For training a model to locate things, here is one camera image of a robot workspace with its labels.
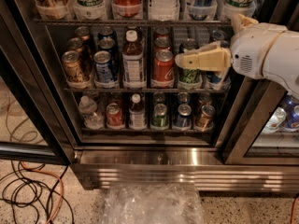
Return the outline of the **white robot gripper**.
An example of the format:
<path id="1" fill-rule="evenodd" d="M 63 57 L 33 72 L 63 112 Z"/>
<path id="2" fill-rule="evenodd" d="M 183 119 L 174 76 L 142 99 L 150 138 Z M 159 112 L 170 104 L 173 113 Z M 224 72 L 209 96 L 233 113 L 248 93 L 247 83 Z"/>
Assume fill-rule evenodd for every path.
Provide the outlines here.
<path id="1" fill-rule="evenodd" d="M 231 66 L 243 76 L 253 79 L 284 80 L 285 63 L 276 58 L 276 43 L 287 31 L 283 25 L 259 23 L 243 14 L 234 14 L 231 25 L 236 33 L 231 39 L 231 51 L 212 42 L 199 49 L 180 53 L 175 58 L 178 67 L 190 70 L 224 71 Z"/>

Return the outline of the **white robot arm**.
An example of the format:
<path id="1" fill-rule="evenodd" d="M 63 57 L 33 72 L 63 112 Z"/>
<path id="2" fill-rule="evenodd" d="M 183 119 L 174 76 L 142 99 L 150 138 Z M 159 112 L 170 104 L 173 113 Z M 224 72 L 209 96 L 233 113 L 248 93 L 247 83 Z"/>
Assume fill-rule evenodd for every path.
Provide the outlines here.
<path id="1" fill-rule="evenodd" d="M 284 25 L 259 22 L 242 14 L 231 18 L 234 35 L 230 47 L 212 42 L 176 56 L 178 67 L 268 79 L 299 97 L 299 33 Z"/>

